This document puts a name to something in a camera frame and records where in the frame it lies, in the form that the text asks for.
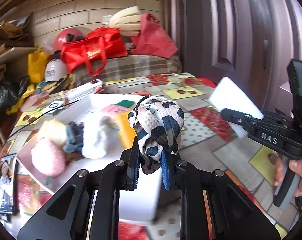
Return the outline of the plaid covered bench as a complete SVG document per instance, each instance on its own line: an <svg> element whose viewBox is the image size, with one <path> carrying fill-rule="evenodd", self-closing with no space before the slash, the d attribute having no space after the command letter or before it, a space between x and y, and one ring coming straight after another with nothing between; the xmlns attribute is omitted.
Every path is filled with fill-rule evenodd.
<svg viewBox="0 0 302 240"><path fill-rule="evenodd" d="M108 59L104 70L97 76L91 76L84 65L77 67L73 73L73 84L78 87L95 79L107 82L180 72L182 72L182 63L178 56L164 59L158 56L129 55Z"/></svg>

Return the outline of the dark red fabric bag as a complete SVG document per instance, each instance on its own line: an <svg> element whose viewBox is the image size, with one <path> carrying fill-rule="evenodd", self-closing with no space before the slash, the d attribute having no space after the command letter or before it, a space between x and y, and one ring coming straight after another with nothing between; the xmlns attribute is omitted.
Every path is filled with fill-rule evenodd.
<svg viewBox="0 0 302 240"><path fill-rule="evenodd" d="M141 29L137 37L132 36L133 55L158 56L170 59L177 52L178 48L174 41L163 29L159 20L150 13L141 15Z"/></svg>

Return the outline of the purple blue knitted scrunchie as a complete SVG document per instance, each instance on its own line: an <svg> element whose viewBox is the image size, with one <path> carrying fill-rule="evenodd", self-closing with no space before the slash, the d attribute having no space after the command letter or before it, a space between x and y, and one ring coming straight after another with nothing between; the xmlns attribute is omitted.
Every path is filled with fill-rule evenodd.
<svg viewBox="0 0 302 240"><path fill-rule="evenodd" d="M66 126L66 144L63 146L65 153L80 153L84 146L83 142L84 124L82 122L70 122Z"/></svg>

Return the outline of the fruit pattern tablecloth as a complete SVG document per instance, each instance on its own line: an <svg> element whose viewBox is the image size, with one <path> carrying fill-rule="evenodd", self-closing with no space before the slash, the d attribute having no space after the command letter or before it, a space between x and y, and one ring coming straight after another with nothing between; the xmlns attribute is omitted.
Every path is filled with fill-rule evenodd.
<svg viewBox="0 0 302 240"><path fill-rule="evenodd" d="M284 237L293 226L297 211L293 205L285 209L273 202L275 152L248 138L239 138L218 119L209 97L213 87L188 73L132 77L104 83L107 94L164 96L176 100L184 111L181 134L181 157L205 171L216 168L225 173L253 200ZM137 206L137 192L121 194L120 239L179 239L180 195L162 186L154 189L151 198L157 201L150 215L143 216Z"/></svg>

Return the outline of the round white charger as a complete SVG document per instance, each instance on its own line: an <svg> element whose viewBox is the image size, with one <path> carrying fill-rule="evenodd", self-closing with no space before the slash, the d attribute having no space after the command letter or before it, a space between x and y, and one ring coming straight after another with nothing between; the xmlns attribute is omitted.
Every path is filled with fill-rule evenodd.
<svg viewBox="0 0 302 240"><path fill-rule="evenodd" d="M64 108L64 102L57 100L57 101L53 101L47 107L43 108L42 113L44 115L54 116L59 111L63 110L63 108Z"/></svg>

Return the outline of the white foam block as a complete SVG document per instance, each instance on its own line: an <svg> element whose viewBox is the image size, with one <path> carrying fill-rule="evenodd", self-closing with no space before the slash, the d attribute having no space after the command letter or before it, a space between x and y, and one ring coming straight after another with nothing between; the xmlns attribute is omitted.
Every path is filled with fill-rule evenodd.
<svg viewBox="0 0 302 240"><path fill-rule="evenodd" d="M139 173L137 189L120 191L120 221L144 224L155 218L162 186L161 169L152 174Z"/></svg>
<svg viewBox="0 0 302 240"><path fill-rule="evenodd" d="M223 77L209 97L210 103L220 112L221 116L235 131L239 138L254 137L250 130L249 117L258 121L264 118L260 109L251 99L228 77Z"/></svg>

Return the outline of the red plastic bag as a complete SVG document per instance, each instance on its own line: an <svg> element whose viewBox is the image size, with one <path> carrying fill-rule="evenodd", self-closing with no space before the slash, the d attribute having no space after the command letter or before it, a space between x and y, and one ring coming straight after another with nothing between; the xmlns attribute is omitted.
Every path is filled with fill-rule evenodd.
<svg viewBox="0 0 302 240"><path fill-rule="evenodd" d="M216 84L213 81L210 81L207 78L202 78L202 77L198 77L197 81L199 81L199 83L211 87L211 88L216 88Z"/></svg>

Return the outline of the white helmet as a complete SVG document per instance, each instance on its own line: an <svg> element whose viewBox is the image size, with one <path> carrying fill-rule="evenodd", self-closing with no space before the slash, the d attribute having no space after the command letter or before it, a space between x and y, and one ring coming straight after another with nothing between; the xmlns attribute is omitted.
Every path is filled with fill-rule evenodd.
<svg viewBox="0 0 302 240"><path fill-rule="evenodd" d="M69 74L69 70L66 64L61 59L53 59L46 65L45 81L59 81L67 74Z"/></svg>

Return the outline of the white rectangular device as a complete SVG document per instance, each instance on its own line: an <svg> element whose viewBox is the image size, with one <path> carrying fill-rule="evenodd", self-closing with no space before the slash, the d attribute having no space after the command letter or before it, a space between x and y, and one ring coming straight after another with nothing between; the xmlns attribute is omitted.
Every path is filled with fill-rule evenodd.
<svg viewBox="0 0 302 240"><path fill-rule="evenodd" d="M103 89L103 81L100 79L95 79L81 86L68 90L66 97L69 102L75 102L90 93L96 92L99 89Z"/></svg>

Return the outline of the smartphone with video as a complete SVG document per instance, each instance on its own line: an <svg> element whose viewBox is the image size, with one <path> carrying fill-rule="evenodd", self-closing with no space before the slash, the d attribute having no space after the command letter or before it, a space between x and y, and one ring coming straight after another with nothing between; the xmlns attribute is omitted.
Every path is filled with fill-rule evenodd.
<svg viewBox="0 0 302 240"><path fill-rule="evenodd" d="M16 154L4 156L0 160L0 214L15 212L15 168Z"/></svg>

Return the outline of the yellow shopping bag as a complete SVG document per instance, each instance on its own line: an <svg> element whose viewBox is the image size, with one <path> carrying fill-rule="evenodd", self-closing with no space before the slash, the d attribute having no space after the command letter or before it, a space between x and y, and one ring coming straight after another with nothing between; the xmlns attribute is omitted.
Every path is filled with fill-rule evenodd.
<svg viewBox="0 0 302 240"><path fill-rule="evenodd" d="M49 55L43 48L38 48L28 54L27 74L30 78L30 83L40 83L44 80L48 58Z"/></svg>

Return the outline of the pink fluffy plush toy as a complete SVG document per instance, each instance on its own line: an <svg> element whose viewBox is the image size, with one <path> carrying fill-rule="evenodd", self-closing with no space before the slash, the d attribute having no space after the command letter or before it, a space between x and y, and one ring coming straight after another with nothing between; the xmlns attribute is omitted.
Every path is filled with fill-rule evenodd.
<svg viewBox="0 0 302 240"><path fill-rule="evenodd" d="M65 159L61 149L47 138L40 139L31 150L33 166L47 177L56 177L65 170Z"/></svg>

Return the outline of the black white patterned cloth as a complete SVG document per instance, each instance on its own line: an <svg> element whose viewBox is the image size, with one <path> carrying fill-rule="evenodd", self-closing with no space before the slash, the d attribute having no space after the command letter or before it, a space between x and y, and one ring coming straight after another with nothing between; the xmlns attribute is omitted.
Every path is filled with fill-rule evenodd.
<svg viewBox="0 0 302 240"><path fill-rule="evenodd" d="M178 153L184 111L176 101L145 96L128 114L128 121L137 135L144 174L152 174L162 166L164 153Z"/></svg>

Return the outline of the pink tissue pack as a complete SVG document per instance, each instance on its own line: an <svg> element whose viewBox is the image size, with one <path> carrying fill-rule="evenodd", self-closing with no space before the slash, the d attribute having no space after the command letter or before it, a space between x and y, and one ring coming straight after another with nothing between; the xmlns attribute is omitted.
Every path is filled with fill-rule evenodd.
<svg viewBox="0 0 302 240"><path fill-rule="evenodd" d="M101 112L107 115L116 115L116 114L126 113L129 111L130 111L129 108L120 105L108 105L107 107L101 109Z"/></svg>

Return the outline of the pale yellow sponge piece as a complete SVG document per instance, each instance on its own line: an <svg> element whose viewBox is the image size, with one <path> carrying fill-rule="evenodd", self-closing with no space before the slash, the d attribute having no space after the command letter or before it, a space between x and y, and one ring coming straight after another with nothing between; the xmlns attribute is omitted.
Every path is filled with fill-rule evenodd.
<svg viewBox="0 0 302 240"><path fill-rule="evenodd" d="M37 137L46 138L57 145L62 145L67 139L66 125L56 119L45 121L39 129Z"/></svg>

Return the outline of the black plastic bag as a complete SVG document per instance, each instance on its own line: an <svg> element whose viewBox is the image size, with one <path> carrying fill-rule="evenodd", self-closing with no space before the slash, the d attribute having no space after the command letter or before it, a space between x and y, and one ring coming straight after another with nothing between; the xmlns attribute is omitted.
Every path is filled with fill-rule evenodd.
<svg viewBox="0 0 302 240"><path fill-rule="evenodd" d="M0 112L16 105L24 92L26 92L29 84L30 77L28 75L22 77L18 83L4 76L0 81Z"/></svg>

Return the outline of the shiny red tote bag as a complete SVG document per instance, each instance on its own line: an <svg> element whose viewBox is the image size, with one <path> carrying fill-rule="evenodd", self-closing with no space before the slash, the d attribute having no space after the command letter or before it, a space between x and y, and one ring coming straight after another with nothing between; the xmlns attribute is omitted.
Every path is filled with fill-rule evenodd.
<svg viewBox="0 0 302 240"><path fill-rule="evenodd" d="M85 65L91 76L97 76L104 70L107 59L127 55L119 30L100 27L83 40L64 44L60 59L71 73L78 66Z"/></svg>

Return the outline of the cream foam cushion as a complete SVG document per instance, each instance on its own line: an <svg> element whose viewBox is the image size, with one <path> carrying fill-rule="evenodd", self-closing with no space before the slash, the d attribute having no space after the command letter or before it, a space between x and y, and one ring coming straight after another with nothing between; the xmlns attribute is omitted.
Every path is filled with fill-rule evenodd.
<svg viewBox="0 0 302 240"><path fill-rule="evenodd" d="M116 12L109 20L109 28L116 28L122 36L138 37L141 31L139 7L129 7Z"/></svg>

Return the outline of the red helmet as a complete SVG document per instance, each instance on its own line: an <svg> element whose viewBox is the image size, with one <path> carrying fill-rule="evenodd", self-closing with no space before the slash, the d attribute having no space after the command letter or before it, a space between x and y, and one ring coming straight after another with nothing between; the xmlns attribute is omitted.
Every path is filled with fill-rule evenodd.
<svg viewBox="0 0 302 240"><path fill-rule="evenodd" d="M68 42L78 41L84 38L84 34L77 28L67 28L61 31L53 42L54 51L60 51L63 45Z"/></svg>

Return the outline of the white cardboard tray box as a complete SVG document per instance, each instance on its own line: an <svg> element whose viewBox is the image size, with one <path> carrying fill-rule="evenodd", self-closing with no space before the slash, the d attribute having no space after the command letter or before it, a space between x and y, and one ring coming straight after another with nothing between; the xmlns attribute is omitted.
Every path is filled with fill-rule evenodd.
<svg viewBox="0 0 302 240"><path fill-rule="evenodd" d="M84 124L84 158L71 161L65 170L50 182L32 163L31 150L39 141L38 135L35 135L18 153L19 164L50 194L56 193L81 169L89 172L102 170L108 164L120 159L125 149L118 129L105 123L109 113L103 111L103 108L122 100L138 103L141 98L140 95L130 94L91 94L56 116L56 120L63 124L71 121ZM156 215L161 184L161 170L152 174L140 172L137 188L134 191L120 193L120 219L135 222L151 221Z"/></svg>

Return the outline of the metal shelf rack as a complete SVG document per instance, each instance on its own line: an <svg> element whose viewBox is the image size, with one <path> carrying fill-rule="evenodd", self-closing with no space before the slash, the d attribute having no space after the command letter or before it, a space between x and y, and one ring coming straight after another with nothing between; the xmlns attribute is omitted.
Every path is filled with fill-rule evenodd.
<svg viewBox="0 0 302 240"><path fill-rule="evenodd" d="M0 81L8 63L18 60L35 51L31 25L33 13L10 21L0 21ZM0 127L0 145L5 136Z"/></svg>

